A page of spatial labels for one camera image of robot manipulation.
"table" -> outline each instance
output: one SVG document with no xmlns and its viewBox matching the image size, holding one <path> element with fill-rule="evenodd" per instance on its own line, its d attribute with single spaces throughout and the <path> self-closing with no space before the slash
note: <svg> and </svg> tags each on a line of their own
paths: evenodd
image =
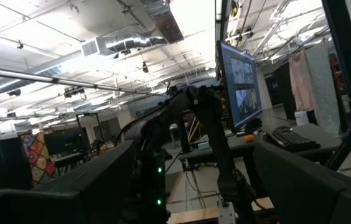
<svg viewBox="0 0 351 224">
<path fill-rule="evenodd" d="M 76 152 L 76 153 L 68 155 L 68 156 L 64 156 L 64 157 L 56 158 L 56 159 L 51 159 L 51 160 L 54 163 L 55 168 L 57 168 L 59 176 L 62 175 L 60 170 L 59 170 L 61 167 L 73 165 L 79 161 L 83 161 L 83 163 L 86 163 L 85 153 L 81 153 L 81 152 Z"/>
<path fill-rule="evenodd" d="M 339 139 L 314 124 L 297 126 L 294 127 L 293 130 L 302 137 L 310 139 L 311 141 L 316 141 L 321 145 L 321 148 L 319 149 L 297 152 L 296 154 L 311 161 L 320 162 L 321 164 L 332 156 L 333 152 L 338 149 L 341 143 Z M 246 171 L 250 179 L 250 185 L 256 190 L 257 197 L 266 197 L 267 194 L 257 173 L 256 164 L 253 158 L 255 142 L 245 142 L 243 137 L 238 138 L 236 136 L 231 136 L 228 138 L 228 145 L 230 146 L 233 158 L 243 157 L 243 162 L 245 163 Z M 188 163 L 188 165 L 215 162 L 213 151 L 211 149 L 194 150 L 180 155 L 178 160 L 183 164 Z"/>
</svg>

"exposed ceiling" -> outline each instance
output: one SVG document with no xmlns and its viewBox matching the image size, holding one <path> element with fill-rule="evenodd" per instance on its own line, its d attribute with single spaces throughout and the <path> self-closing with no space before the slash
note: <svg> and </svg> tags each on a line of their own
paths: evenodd
<svg viewBox="0 0 351 224">
<path fill-rule="evenodd" d="M 254 54 L 260 62 L 279 58 L 287 53 L 285 49 L 292 50 L 326 26 L 321 0 L 252 0 L 249 13 L 250 0 L 237 2 L 241 10 L 230 17 L 227 41 L 236 45 L 247 14 L 238 48 Z M 271 18 L 278 4 L 283 6 L 283 3 L 280 13 Z M 170 8 L 171 13 L 154 13 L 147 4 L 156 4 L 161 10 Z M 0 0 L 0 68 L 38 73 L 41 67 L 58 65 L 56 62 L 73 57 L 76 52 L 75 59 L 61 64 L 60 72 L 55 74 L 57 78 L 158 93 L 166 85 L 164 82 L 172 79 L 186 75 L 212 76 L 214 8 L 214 0 Z M 170 26 L 172 18 L 176 23 Z M 250 38 L 245 32 L 247 27 L 253 30 Z M 130 48 L 127 55 L 78 56 L 81 45 L 95 37 L 124 34 L 163 37 L 174 43 Z M 279 46 L 283 46 L 282 51 L 278 50 Z M 278 54 L 270 58 L 273 52 Z M 148 73 L 143 72 L 143 62 Z M 30 83 L 17 87 L 19 82 L 9 82 L 14 80 L 0 79 L 0 89 L 19 88 L 21 95 L 0 94 L 1 116 L 6 111 L 30 116 L 58 110 L 68 113 L 76 108 L 107 110 L 130 98 L 127 94 L 119 96 L 112 91 L 85 89 L 86 99 L 80 95 L 65 99 L 65 85 Z"/>
</svg>

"pole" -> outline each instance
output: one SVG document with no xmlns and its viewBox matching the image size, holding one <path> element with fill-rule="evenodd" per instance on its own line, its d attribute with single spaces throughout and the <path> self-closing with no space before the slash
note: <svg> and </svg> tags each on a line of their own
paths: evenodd
<svg viewBox="0 0 351 224">
<path fill-rule="evenodd" d="M 100 127 L 100 133 L 101 133 L 102 141 L 106 142 L 105 141 L 105 137 L 103 136 L 102 125 L 101 125 L 100 117 L 98 116 L 98 113 L 96 113 L 95 116 L 96 116 L 96 120 L 98 121 L 98 127 Z"/>
<path fill-rule="evenodd" d="M 181 142 L 181 149 L 183 153 L 190 152 L 190 147 L 188 143 L 187 130 L 185 129 L 184 119 L 180 118 L 177 120 L 178 133 Z"/>
<path fill-rule="evenodd" d="M 78 124 L 78 126 L 81 128 L 81 124 L 80 124 L 80 120 L 78 119 L 78 114 L 76 114 L 76 120 L 77 120 L 77 124 Z"/>
</svg>

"patterned fabric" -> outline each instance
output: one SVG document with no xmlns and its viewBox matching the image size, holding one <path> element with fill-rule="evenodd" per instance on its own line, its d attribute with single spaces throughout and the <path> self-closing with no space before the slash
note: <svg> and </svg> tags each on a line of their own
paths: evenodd
<svg viewBox="0 0 351 224">
<path fill-rule="evenodd" d="M 306 51 L 312 96 L 318 125 L 329 134 L 339 135 L 340 116 L 326 43 Z"/>
<path fill-rule="evenodd" d="M 58 177 L 58 172 L 52 164 L 45 146 L 44 133 L 38 133 L 35 136 L 26 134 L 21 138 L 27 148 L 34 187 L 36 188 Z"/>
</svg>

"black robotic arm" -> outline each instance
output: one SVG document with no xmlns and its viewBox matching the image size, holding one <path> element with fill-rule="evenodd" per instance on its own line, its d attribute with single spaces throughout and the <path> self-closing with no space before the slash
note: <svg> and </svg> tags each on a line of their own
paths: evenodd
<svg viewBox="0 0 351 224">
<path fill-rule="evenodd" d="M 205 86 L 200 88 L 188 86 L 175 91 L 158 110 L 133 121 L 123 130 L 125 140 L 134 140 L 140 149 L 137 158 L 141 163 L 141 180 L 144 182 L 141 198 L 147 205 L 142 214 L 143 223 L 164 223 L 163 218 L 168 217 L 166 207 L 157 204 L 157 198 L 162 198 L 160 194 L 165 194 L 164 178 L 158 180 L 154 171 L 164 164 L 160 159 L 163 133 L 169 129 L 171 123 L 183 117 L 185 110 L 192 110 L 195 113 L 208 134 L 220 172 L 217 180 L 218 189 L 224 201 L 233 203 L 241 223 L 254 223 L 255 216 L 251 208 L 251 203 L 255 199 L 254 190 L 235 167 L 221 124 L 220 98 L 212 89 Z"/>
</svg>

